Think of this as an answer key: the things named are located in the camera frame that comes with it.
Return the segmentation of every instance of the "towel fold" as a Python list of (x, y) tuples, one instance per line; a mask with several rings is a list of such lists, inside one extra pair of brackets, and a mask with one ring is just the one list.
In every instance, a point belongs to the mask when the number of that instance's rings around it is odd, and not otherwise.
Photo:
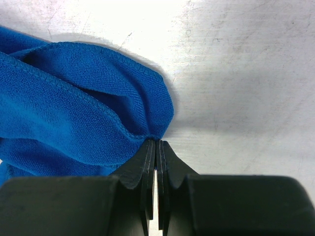
[(0, 39), (0, 184), (108, 175), (173, 118), (163, 78), (120, 53), (5, 28)]

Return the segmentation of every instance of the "stitched edge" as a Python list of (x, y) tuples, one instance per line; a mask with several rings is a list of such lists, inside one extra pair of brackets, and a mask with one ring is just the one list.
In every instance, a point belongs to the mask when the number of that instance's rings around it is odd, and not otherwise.
[(66, 45), (68, 48), (78, 49), (80, 51), (105, 53), (107, 56), (109, 56), (113, 59), (117, 59), (119, 62), (122, 62), (122, 63), (129, 65), (129, 66), (134, 67), (136, 70), (139, 70), (140, 72), (144, 73), (145, 75), (153, 76), (156, 79), (163, 81), (163, 78), (160, 74), (158, 74), (157, 72), (141, 65), (140, 63), (120, 54), (119, 52), (115, 52), (111, 49), (104, 48), (104, 47), (97, 46), (97, 45), (93, 45), (93, 44), (76, 43), (76, 42), (49, 43), (47, 45), (40, 46), (38, 48), (34, 48), (34, 49), (30, 50), (28, 52), (28, 54), (31, 54), (31, 53), (34, 53), (34, 52), (40, 51), (40, 50), (45, 52), (45, 51), (60, 49), (64, 45)]
[(116, 113), (114, 113), (110, 108), (108, 108), (106, 105), (104, 105), (103, 103), (99, 102), (98, 100), (94, 99), (93, 97), (89, 96), (87, 93), (83, 92), (82, 90), (72, 86), (71, 84), (68, 84), (67, 82), (51, 76), (50, 78), (47, 76), (47, 73), (32, 67), (30, 65), (28, 65), (27, 67), (25, 66), (26, 64), (22, 64), (23, 62), (21, 61), (17, 61), (11, 57), (6, 57), (6, 60), (3, 58), (0, 58), (0, 61), (7, 63), (9, 65), (12, 65), (15, 68), (19, 68), (22, 71), (28, 72), (31, 75), (34, 75), (35, 77), (44, 79), (47, 82), (52, 83), (53, 85), (56, 85), (58, 87), (60, 87), (61, 89), (64, 89), (66, 91), (68, 91), (69, 93), (83, 99), (84, 101), (88, 102), (89, 104), (91, 104), (92, 106), (98, 108), (99, 110), (101, 110), (102, 112), (104, 112), (106, 115), (108, 115), (109, 117), (111, 117), (113, 119), (113, 121), (116, 123), (116, 125), (122, 130), (123, 133), (125, 133), (128, 137), (136, 139), (136, 140), (140, 140), (140, 139), (145, 139), (145, 138), (154, 138), (154, 139), (158, 139), (158, 136), (156, 135), (134, 135), (131, 134), (121, 123), (119, 117), (116, 115)]

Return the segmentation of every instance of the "table surface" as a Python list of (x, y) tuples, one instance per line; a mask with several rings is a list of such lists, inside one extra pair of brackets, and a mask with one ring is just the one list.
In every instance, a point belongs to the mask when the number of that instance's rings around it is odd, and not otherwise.
[(160, 72), (176, 112), (164, 139), (197, 172), (291, 176), (314, 201), (314, 0), (0, 5), (5, 27), (104, 45)]

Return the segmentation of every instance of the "microfiber cloth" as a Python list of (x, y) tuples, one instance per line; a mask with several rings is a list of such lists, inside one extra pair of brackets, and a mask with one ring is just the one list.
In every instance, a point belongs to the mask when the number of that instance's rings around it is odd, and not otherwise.
[(173, 114), (163, 78), (118, 52), (0, 28), (0, 185), (108, 175)]

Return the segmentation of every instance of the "black plastic part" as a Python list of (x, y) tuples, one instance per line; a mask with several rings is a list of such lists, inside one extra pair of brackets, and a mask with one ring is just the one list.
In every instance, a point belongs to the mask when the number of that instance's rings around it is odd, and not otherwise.
[(148, 236), (155, 142), (108, 177), (14, 178), (0, 189), (0, 236)]
[(157, 144), (164, 236), (315, 236), (315, 210), (289, 177), (204, 176)]
[(0, 191), (1, 236), (107, 235), (117, 177), (27, 177)]
[(157, 169), (164, 236), (315, 236), (315, 210), (289, 177), (201, 176), (147, 140), (108, 177), (25, 177), (0, 189), (0, 236), (148, 236)]
[(118, 176), (128, 189), (140, 189), (139, 209), (145, 236), (153, 219), (154, 165), (156, 143), (146, 140), (139, 151), (111, 175)]

